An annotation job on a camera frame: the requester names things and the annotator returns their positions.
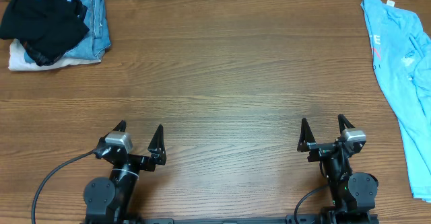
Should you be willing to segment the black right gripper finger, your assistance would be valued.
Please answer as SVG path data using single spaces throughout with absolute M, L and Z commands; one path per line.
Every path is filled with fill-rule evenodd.
M 301 121 L 300 138 L 298 141 L 297 151 L 310 151 L 316 144 L 316 140 L 312 134 L 308 121 L 306 118 L 303 118 Z
M 353 124 L 343 115 L 339 114 L 337 116 L 339 131 L 340 131 L 340 140 L 348 140 L 351 136 L 351 130 L 354 130 L 355 127 Z

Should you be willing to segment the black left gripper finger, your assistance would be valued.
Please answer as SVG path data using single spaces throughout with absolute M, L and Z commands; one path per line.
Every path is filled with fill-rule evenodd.
M 166 156 L 164 146 L 164 127 L 160 124 L 154 133 L 147 150 L 154 155 Z
M 99 142 L 104 143 L 126 143 L 127 133 L 125 132 L 127 122 L 121 120 L 109 133 L 99 138 Z

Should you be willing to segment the black t-shirt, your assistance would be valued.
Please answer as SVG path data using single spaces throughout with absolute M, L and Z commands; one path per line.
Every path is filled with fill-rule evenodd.
M 80 0 L 11 0 L 1 20 L 1 39 L 17 39 L 38 66 L 55 64 L 89 32 Z

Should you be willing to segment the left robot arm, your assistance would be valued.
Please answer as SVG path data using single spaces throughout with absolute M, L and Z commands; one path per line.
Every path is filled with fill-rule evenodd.
M 122 120 L 98 141 L 94 155 L 112 164 L 109 177 L 91 180 L 84 189 L 85 223 L 143 223 L 138 214 L 129 212 L 135 185 L 141 171 L 153 172 L 166 164 L 164 128 L 159 125 L 147 148 L 149 156 L 132 154 L 131 135 Z

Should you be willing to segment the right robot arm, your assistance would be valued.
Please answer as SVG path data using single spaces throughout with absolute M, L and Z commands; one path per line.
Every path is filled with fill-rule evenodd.
M 332 143 L 318 144 L 307 119 L 301 122 L 297 151 L 308 152 L 309 162 L 319 163 L 327 184 L 302 197 L 294 209 L 295 223 L 319 224 L 377 224 L 378 216 L 370 213 L 375 208 L 378 180 L 372 174 L 353 172 L 349 158 L 363 149 L 366 134 L 356 128 L 343 114 L 337 116 L 340 136 Z M 328 188 L 332 205 L 323 207 L 316 215 L 299 215 L 300 205 L 315 193 Z

